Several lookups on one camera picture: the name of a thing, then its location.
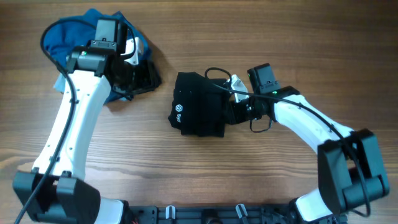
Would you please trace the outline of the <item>black polo shirt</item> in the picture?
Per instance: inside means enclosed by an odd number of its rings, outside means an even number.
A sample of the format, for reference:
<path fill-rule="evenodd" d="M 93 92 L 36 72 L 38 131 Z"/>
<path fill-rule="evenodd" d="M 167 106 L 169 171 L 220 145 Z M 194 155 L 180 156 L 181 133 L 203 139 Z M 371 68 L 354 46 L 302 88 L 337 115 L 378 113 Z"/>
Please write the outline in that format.
<path fill-rule="evenodd" d="M 224 83 L 225 78 L 206 79 L 196 72 L 178 73 L 168 117 L 171 127 L 179 129 L 182 135 L 222 138 L 230 94 L 215 86 Z"/>

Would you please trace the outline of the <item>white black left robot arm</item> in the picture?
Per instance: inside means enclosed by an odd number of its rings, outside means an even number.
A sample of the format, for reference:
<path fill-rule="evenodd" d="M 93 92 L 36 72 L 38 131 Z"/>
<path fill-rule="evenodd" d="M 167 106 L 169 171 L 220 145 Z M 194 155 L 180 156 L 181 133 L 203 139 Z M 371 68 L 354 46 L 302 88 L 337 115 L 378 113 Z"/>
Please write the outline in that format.
<path fill-rule="evenodd" d="M 66 62 L 54 61 L 65 79 L 62 102 L 42 152 L 28 172 L 16 173 L 12 187 L 24 215 L 41 223 L 136 223 L 125 200 L 102 197 L 85 182 L 91 137 L 110 94 L 125 99 L 155 90 L 160 77 L 139 51 L 130 23 L 102 17 L 95 36 L 77 45 Z"/>

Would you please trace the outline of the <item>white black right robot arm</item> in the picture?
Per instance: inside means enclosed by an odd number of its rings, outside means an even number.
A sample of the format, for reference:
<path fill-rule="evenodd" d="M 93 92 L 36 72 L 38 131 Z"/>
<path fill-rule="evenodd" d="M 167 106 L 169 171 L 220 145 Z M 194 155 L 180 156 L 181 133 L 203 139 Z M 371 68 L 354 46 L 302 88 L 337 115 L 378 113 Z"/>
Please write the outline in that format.
<path fill-rule="evenodd" d="M 263 116 L 292 130 L 317 155 L 318 187 L 290 202 L 289 223 L 332 223 L 348 212 L 368 217 L 370 203 L 387 196 L 390 186 L 377 137 L 355 131 L 313 107 L 294 87 L 281 87 L 266 63 L 248 70 L 253 92 L 236 76 L 224 83 L 234 101 L 230 124 Z"/>

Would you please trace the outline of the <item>folded light grey garment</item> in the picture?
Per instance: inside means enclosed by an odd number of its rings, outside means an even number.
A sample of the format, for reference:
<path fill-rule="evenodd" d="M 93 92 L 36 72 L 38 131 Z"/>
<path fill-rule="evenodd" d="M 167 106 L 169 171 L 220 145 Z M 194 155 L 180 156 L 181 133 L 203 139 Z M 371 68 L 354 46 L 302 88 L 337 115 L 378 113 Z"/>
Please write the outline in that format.
<path fill-rule="evenodd" d="M 54 83 L 53 88 L 60 93 L 64 93 L 65 83 L 66 83 L 65 77 L 62 74 L 60 74 L 56 82 Z"/>

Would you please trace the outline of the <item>blue polo shirt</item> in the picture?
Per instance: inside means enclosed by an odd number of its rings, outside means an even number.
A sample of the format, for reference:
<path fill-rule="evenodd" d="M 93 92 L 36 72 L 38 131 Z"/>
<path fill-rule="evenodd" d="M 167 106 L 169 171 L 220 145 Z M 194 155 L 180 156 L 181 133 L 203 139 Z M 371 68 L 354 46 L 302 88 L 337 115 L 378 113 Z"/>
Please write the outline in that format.
<path fill-rule="evenodd" d="M 133 33 L 127 34 L 127 39 L 140 40 L 144 45 L 144 52 L 139 56 L 139 61 L 149 60 L 152 54 L 146 39 L 125 17 L 118 11 L 113 15 L 102 14 L 96 9 L 89 9 L 82 16 L 75 16 L 76 22 L 71 21 L 71 17 L 64 17 L 61 21 L 64 23 L 57 24 L 44 34 L 43 47 L 50 56 L 65 67 L 67 64 L 66 57 L 78 45 L 85 45 L 90 40 L 94 39 L 95 28 L 90 25 L 97 25 L 97 22 L 102 17 L 118 19 L 128 28 L 132 29 Z"/>

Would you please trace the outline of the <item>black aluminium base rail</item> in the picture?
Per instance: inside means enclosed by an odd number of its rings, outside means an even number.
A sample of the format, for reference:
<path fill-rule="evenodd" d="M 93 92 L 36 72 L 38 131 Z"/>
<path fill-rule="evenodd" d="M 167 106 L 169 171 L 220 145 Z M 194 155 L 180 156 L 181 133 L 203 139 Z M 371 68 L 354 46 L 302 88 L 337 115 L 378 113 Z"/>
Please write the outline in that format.
<path fill-rule="evenodd" d="M 306 223 L 288 204 L 228 207 L 131 206 L 132 222 L 139 224 L 294 224 Z"/>

